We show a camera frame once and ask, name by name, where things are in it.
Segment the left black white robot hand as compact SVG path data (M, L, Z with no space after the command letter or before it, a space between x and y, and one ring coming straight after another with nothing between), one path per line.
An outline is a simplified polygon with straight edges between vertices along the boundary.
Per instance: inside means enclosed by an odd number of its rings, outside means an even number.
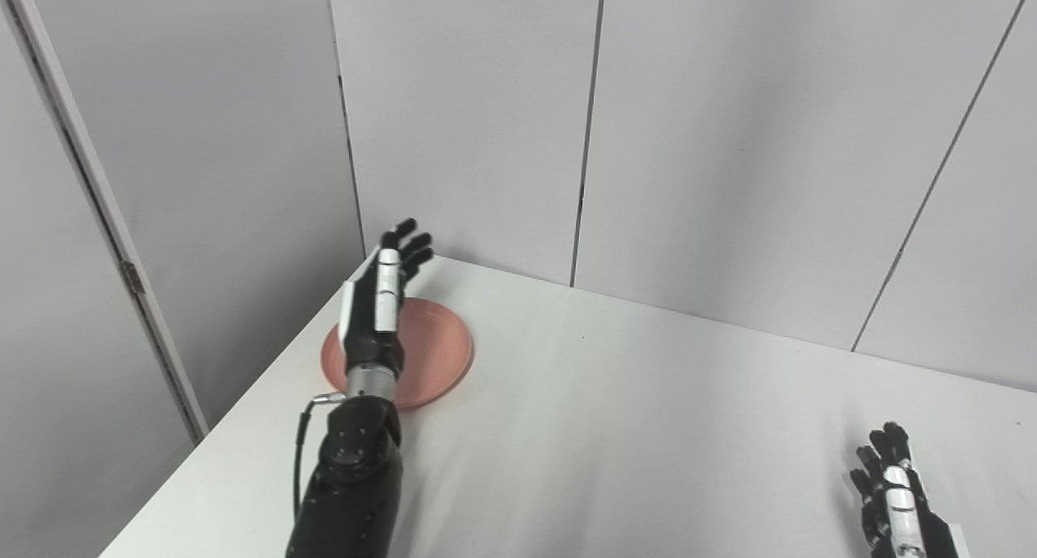
M418 231L417 219L407 218L379 238L379 243L342 285L338 322L344 372L384 368L400 376L404 350L399 319L405 288L423 264L433 259L433 238Z

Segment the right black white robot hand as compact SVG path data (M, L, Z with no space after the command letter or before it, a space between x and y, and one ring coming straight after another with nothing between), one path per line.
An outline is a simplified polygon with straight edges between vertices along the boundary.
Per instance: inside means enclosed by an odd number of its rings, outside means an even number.
M896 422L871 430L848 476L860 496L860 529L871 557L970 557L962 527L934 513Z

